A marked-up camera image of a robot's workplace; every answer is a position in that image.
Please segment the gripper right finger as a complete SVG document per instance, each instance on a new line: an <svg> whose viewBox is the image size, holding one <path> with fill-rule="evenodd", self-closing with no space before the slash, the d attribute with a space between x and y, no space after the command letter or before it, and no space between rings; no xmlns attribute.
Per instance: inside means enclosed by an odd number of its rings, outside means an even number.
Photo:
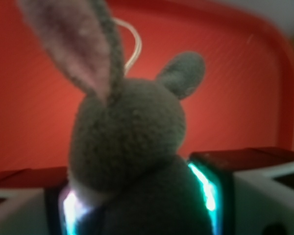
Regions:
<svg viewBox="0 0 294 235"><path fill-rule="evenodd" d="M260 147L193 152L215 235L294 235L294 152Z"/></svg>

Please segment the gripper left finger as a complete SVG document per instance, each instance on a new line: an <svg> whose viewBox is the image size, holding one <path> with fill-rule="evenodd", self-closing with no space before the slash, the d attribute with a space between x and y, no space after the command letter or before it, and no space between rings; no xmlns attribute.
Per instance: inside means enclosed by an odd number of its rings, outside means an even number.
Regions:
<svg viewBox="0 0 294 235"><path fill-rule="evenodd" d="M0 235L74 235L88 211L65 166L0 172Z"/></svg>

